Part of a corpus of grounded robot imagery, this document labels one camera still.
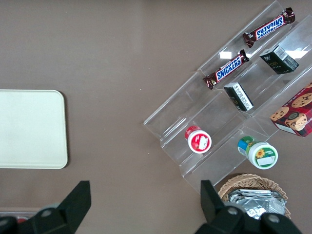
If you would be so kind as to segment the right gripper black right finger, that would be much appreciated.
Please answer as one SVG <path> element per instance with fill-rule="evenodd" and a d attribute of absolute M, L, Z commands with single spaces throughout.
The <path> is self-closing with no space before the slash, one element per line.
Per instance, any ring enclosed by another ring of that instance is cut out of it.
<path fill-rule="evenodd" d="M 260 222 L 234 206 L 226 206 L 209 180 L 201 181 L 200 203 L 206 218 L 197 234 L 259 234 Z"/>

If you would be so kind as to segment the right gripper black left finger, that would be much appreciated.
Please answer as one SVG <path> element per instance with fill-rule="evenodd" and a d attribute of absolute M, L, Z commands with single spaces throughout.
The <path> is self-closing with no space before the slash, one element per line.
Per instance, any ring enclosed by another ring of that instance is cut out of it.
<path fill-rule="evenodd" d="M 26 221 L 26 232 L 28 234 L 74 234 L 90 207 L 90 182 L 80 181 L 57 207 L 45 208 Z"/>

